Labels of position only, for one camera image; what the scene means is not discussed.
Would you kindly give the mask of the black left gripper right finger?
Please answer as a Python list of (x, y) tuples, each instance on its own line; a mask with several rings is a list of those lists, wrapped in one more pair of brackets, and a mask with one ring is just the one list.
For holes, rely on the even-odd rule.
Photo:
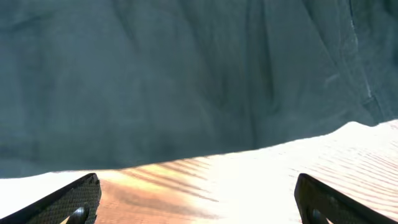
[(298, 176), (294, 197), (303, 224), (397, 224), (308, 174)]

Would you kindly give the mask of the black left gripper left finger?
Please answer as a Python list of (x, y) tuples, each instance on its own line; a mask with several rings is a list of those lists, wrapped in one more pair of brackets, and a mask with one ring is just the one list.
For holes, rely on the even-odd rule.
[(2, 218), (1, 224), (94, 224), (100, 199), (100, 180), (89, 173)]

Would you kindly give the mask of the black shorts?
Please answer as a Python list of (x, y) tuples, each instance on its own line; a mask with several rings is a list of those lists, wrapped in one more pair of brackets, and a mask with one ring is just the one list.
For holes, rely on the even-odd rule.
[(1, 1), (3, 178), (396, 118), (396, 1)]

